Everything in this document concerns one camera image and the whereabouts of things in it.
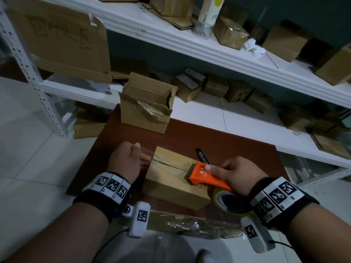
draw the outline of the forearm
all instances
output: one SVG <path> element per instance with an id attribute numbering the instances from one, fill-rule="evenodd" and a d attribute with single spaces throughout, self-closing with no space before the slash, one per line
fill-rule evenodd
<path id="1" fill-rule="evenodd" d="M 79 202 L 9 257 L 10 262 L 91 262 L 108 228 L 106 216 Z"/>
<path id="2" fill-rule="evenodd" d="M 351 227 L 318 204 L 295 216 L 286 237 L 303 262 L 351 262 Z"/>

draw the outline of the wristband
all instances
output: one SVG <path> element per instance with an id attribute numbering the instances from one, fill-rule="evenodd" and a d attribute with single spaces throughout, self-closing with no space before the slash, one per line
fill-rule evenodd
<path id="1" fill-rule="evenodd" d="M 310 203 L 319 202 L 285 178 L 266 177 L 257 182 L 248 198 L 261 223 L 283 234 L 292 219 Z"/>
<path id="2" fill-rule="evenodd" d="M 73 200 L 88 203 L 99 209 L 111 223 L 120 217 L 130 196 L 130 184 L 115 172 L 104 172 L 93 179 Z"/>

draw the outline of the crumpled paper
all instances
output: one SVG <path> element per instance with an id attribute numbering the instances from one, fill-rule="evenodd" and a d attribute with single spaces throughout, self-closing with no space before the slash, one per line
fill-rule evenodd
<path id="1" fill-rule="evenodd" d="M 252 55 L 255 57 L 261 57 L 266 53 L 265 48 L 256 45 L 256 40 L 254 38 L 248 39 L 245 42 L 243 49 L 247 52 L 251 52 Z"/>

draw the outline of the left hand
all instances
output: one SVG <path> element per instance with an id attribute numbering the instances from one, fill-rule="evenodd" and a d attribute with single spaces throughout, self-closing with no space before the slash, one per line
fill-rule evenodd
<path id="1" fill-rule="evenodd" d="M 152 157 L 141 152 L 140 144 L 121 143 L 111 154 L 107 172 L 116 172 L 132 184 L 139 176 L 140 170 L 148 168 Z"/>

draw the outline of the hand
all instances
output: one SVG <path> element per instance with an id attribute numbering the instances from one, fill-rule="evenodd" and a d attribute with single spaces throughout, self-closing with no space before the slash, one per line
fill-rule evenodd
<path id="1" fill-rule="evenodd" d="M 151 160 L 152 156 L 141 152 L 139 143 L 133 145 L 125 141 L 112 152 L 107 172 L 116 172 L 132 184 L 138 178 L 140 170 L 148 168 Z"/>
<path id="2" fill-rule="evenodd" d="M 243 196 L 247 196 L 258 181 L 268 176 L 256 164 L 243 157 L 227 159 L 219 167 L 206 165 L 205 170 Z"/>

